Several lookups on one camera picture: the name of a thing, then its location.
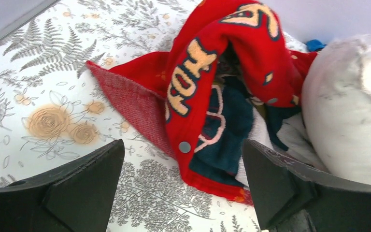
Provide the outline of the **white pillow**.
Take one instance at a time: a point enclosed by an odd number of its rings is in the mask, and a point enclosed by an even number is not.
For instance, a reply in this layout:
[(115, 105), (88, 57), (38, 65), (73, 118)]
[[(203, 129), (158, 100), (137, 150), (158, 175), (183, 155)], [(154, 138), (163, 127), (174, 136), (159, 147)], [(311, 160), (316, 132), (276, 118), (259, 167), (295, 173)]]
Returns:
[(303, 84), (302, 115), (327, 170), (371, 185), (371, 34), (320, 51)]

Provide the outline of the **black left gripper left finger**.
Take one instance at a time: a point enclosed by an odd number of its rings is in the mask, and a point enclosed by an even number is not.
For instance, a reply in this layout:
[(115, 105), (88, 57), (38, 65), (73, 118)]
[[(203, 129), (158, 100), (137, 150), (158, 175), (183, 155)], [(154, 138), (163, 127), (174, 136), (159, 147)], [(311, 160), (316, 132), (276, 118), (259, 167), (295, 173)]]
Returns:
[(125, 157), (115, 140), (0, 188), (0, 232), (104, 232)]

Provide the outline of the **red cartoon print pillowcase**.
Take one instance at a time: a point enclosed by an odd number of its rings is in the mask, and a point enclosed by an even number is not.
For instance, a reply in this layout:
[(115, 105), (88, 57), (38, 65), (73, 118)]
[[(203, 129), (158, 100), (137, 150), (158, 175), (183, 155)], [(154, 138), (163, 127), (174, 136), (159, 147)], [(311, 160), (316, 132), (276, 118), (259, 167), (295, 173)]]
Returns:
[(252, 205), (241, 155), (256, 106), (297, 110), (316, 52), (288, 49), (277, 14), (256, 0), (205, 0), (169, 52), (86, 66), (112, 106), (176, 159), (201, 191)]

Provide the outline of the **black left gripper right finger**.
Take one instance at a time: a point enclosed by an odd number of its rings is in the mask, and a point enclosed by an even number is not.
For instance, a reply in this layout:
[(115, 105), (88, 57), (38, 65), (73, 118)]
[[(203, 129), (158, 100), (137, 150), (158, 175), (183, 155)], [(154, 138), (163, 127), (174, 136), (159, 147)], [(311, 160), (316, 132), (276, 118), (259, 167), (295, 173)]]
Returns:
[(342, 179), (254, 140), (242, 148), (261, 229), (271, 232), (371, 232), (371, 185)]

